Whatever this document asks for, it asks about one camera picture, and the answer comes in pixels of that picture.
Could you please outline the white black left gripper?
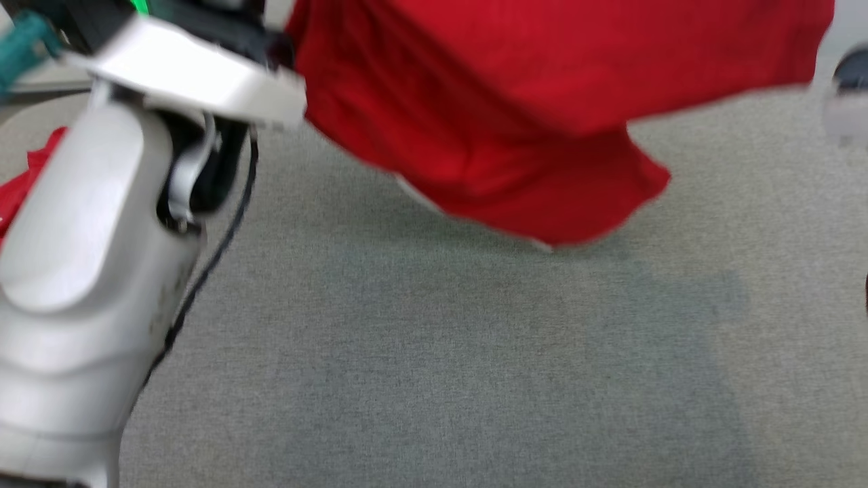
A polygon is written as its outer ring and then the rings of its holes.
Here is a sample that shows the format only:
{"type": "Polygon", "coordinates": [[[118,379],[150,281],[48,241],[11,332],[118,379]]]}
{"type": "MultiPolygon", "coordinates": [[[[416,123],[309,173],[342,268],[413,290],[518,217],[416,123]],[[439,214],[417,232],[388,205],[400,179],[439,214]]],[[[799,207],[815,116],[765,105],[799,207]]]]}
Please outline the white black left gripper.
{"type": "Polygon", "coordinates": [[[68,52],[64,61],[147,96],[292,129],[307,109],[303,77],[281,59],[292,52],[252,2],[149,1],[95,53],[68,52]]]}

